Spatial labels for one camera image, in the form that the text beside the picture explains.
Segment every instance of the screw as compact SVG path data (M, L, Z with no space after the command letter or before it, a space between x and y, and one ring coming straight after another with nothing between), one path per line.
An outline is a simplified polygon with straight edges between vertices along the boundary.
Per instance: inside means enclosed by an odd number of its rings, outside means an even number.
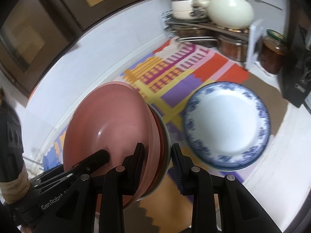
M124 166L117 166L116 171L117 172L123 172L125 170Z
M85 181L85 180L88 180L90 176L88 174L82 174L80 178L81 180Z
M192 172L199 172L201 169L198 167L198 166L193 166L192 168L191 168L191 171Z
M235 180L235 176L232 174L228 174L227 179L233 181L233 180Z

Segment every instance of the plate rim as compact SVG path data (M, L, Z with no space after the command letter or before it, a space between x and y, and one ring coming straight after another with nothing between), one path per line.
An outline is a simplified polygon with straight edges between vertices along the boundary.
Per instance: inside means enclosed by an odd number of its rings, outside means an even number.
M170 161L171 161L171 146L172 145L171 145L171 139L170 139L170 136L169 136L169 131L167 129L167 126L166 126L165 122L163 121L163 119L162 119L161 115L159 114L159 112L151 104L147 103L147 105L152 109L152 111L154 111L156 116L159 118L161 130L167 136L167 151L166 151L167 152L167 157L166 157L166 164L165 165L162 164L162 166L161 166L161 170L160 170L161 174L159 174L159 176L161 176L161 178L158 178L157 182L154 183L153 188L148 193L146 193L142 197L140 197L138 200L141 200L141 199L144 199L144 198L148 197L149 195L154 193L154 191L160 186L160 184L162 183L164 177L167 174L167 171L169 169L169 164L170 164Z
M187 109L189 108L189 102L193 99L193 97L195 97L199 92L201 92L202 90L206 89L207 87L210 87L212 85L215 85L215 84L221 84L221 83L225 83L225 84L234 84L234 85L237 85L239 87L242 87L246 90L248 90L249 92L251 92L252 94L254 94L254 96L256 97L256 100L258 100L259 102L262 103L262 106L264 107L264 111L267 115L267 119L268 119L268 133L267 133L267 136L266 136L266 139L265 141L263 142L263 144L260 146L260 148L258 149L258 153L256 153L256 155L252 158L250 158L250 160L246 161L245 163L242 163L242 164L232 164L231 166L228 166L228 165L222 165L222 164L215 164L215 163L212 163L212 162L207 162L206 160L204 160L202 157L200 157L196 152L195 150L190 146L190 141L189 139L187 138L187 130L185 129L185 119L186 119L186 115L187 115ZM242 85L242 84L239 84L239 83L236 83L236 82L230 82L230 81L217 81L217 82L212 82L210 84L207 84L207 85L204 85L202 86L201 88L199 88L197 91L195 91L192 96L187 100L187 103L186 103L186 106L182 112L182 136L184 137L185 141L186 141L186 144L187 146L191 149L191 151L200 159L202 160L205 164L215 168L215 169L218 169L218 170L224 170L224 171L236 171L236 170L240 170L240 169L243 169L243 168L246 168L247 166L250 166L251 164L253 164L263 153L263 151L266 149L268 143L269 143L269 140L270 140L270 136L271 136L271 119L270 119L270 114L269 114L269 111L265 105L265 103L263 102L263 100L251 89L249 89L248 87Z

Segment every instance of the white countertop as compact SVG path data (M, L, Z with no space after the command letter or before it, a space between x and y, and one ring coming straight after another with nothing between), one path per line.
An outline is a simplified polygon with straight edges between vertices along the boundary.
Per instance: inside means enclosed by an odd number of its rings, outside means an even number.
M271 78L253 66L250 72L280 90ZM282 125L254 171L243 183L284 231L303 205L311 187L311 115L302 105L288 104Z

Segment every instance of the black box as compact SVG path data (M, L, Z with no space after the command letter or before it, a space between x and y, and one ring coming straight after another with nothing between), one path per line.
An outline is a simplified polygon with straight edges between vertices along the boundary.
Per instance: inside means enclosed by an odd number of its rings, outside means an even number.
M283 57L281 91L285 99L299 108L311 91L311 51L305 47L307 30L297 25L293 43Z
M0 182L16 180L24 165L21 125L0 107Z

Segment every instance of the white teapot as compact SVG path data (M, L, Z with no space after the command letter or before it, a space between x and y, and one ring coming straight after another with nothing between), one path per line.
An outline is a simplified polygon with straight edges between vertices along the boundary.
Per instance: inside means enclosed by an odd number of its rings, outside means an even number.
M246 29L254 20L254 9L247 0L193 0L207 10L210 19L229 29Z

